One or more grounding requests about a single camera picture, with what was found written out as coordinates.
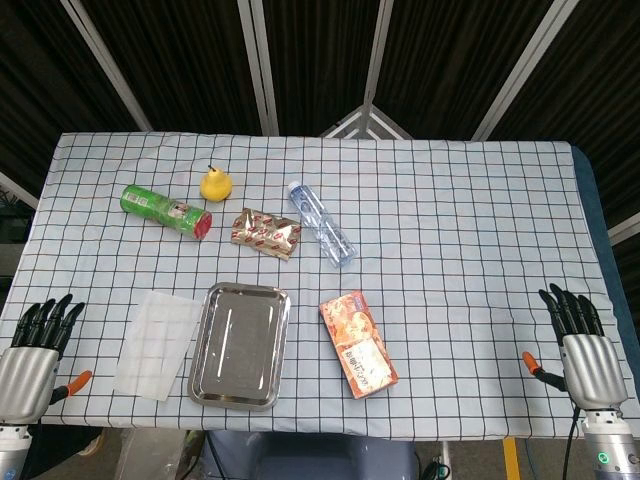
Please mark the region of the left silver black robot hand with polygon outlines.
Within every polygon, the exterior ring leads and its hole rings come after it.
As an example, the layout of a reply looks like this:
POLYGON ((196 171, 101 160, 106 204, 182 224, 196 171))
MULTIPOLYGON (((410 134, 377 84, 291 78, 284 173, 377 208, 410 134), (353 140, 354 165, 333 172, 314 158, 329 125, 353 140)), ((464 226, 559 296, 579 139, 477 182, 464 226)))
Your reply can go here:
POLYGON ((92 378, 83 371, 66 385, 56 386, 76 320, 85 304, 72 305, 67 294, 31 305, 18 320, 10 346, 1 356, 1 423, 30 425, 49 406, 75 395, 92 378))

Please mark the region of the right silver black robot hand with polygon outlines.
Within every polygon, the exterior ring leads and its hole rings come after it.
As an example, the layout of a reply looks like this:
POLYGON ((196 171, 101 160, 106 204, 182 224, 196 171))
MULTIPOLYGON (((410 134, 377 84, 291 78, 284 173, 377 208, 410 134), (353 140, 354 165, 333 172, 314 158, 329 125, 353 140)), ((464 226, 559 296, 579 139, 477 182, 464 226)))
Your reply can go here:
POLYGON ((584 411, 617 410, 628 399, 628 392, 616 350, 593 303, 554 283, 538 294, 550 315, 563 374, 544 370, 531 353, 524 352, 522 359, 529 373, 568 393, 584 411))

